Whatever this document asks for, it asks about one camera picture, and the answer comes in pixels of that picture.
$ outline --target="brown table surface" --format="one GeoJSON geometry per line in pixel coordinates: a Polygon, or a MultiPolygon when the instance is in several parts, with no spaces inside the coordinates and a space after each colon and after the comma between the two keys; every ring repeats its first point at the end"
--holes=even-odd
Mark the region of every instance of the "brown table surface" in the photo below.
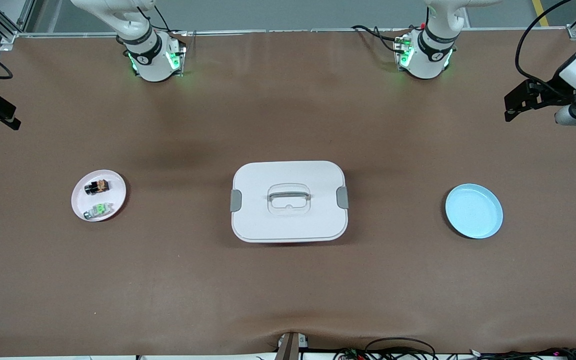
{"type": "MultiPolygon", "coordinates": [[[[505,123],[520,34],[464,32],[434,80],[351,32],[199,37],[163,83],[134,77],[112,38],[18,39],[1,57],[22,127],[0,123],[0,356],[258,352],[286,331],[313,347],[576,347],[576,127],[554,107],[505,123]],[[235,237],[235,171],[284,160],[345,171],[341,238],[235,237]],[[87,223],[71,191],[97,169],[130,198],[87,223]],[[501,200],[494,237],[446,225],[462,183],[501,200]]],[[[574,50],[535,31],[523,63],[547,78],[574,50]]]]}

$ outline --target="lid handle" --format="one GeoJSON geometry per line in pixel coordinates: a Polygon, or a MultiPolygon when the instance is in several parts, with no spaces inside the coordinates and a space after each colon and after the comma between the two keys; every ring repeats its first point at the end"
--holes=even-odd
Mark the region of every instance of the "lid handle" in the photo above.
{"type": "Polygon", "coordinates": [[[230,212],[236,213],[242,209],[242,192],[232,189],[230,192],[230,212]]]}
{"type": "Polygon", "coordinates": [[[342,209],[348,209],[348,189],[345,186],[339,186],[336,189],[336,205],[342,209]]]}
{"type": "Polygon", "coordinates": [[[269,201],[272,201],[276,198],[304,198],[306,200],[310,200],[311,194],[303,191],[281,191],[268,194],[269,201]]]}

